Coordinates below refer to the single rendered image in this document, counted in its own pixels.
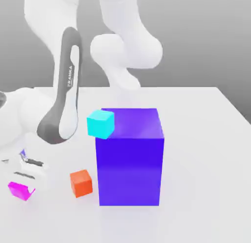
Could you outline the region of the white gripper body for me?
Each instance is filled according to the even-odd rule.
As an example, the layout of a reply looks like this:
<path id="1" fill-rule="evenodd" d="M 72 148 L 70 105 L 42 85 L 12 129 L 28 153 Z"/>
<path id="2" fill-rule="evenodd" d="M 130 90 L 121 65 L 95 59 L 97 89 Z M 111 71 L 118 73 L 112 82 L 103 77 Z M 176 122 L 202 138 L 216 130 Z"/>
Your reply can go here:
<path id="1" fill-rule="evenodd" d="M 48 176 L 46 172 L 36 166 L 15 168 L 11 170 L 9 178 L 10 181 L 26 185 L 29 188 L 48 188 Z"/>

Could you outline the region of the small magenta cube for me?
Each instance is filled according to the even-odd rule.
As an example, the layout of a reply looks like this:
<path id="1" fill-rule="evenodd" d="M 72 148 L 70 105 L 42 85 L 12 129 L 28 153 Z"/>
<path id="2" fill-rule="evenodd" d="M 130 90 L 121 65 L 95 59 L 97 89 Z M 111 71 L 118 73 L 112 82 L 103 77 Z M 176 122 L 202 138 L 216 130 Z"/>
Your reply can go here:
<path id="1" fill-rule="evenodd" d="M 16 182 L 9 182 L 8 188 L 13 196 L 23 201 L 27 201 L 36 190 L 36 188 L 29 188 L 29 186 Z"/>

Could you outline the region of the small orange cube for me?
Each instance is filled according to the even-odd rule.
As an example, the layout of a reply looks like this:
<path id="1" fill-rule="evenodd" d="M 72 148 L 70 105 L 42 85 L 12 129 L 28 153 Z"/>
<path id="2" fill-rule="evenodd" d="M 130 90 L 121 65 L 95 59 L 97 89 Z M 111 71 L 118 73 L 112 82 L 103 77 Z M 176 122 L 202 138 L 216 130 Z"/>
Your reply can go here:
<path id="1" fill-rule="evenodd" d="M 70 174 L 71 187 L 76 198 L 93 192 L 92 179 L 87 170 Z"/>

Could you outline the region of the small cyan cube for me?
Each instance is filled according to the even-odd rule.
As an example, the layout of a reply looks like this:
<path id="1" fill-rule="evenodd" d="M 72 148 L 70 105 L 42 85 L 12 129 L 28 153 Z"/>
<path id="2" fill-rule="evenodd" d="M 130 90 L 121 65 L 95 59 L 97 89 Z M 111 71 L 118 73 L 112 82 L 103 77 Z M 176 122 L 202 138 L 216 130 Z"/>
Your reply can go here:
<path id="1" fill-rule="evenodd" d="M 106 110 L 95 110 L 87 117 L 89 136 L 107 139 L 115 129 L 114 113 Z"/>

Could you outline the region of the large blue box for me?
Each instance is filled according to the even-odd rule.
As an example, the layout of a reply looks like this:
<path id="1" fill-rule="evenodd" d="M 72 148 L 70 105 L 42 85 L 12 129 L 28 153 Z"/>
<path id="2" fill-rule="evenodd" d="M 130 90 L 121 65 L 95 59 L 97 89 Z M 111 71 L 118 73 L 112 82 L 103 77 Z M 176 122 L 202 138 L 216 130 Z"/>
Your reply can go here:
<path id="1" fill-rule="evenodd" d="M 108 111 L 114 113 L 114 132 L 95 140 L 100 205 L 159 205 L 165 138 L 158 110 Z"/>

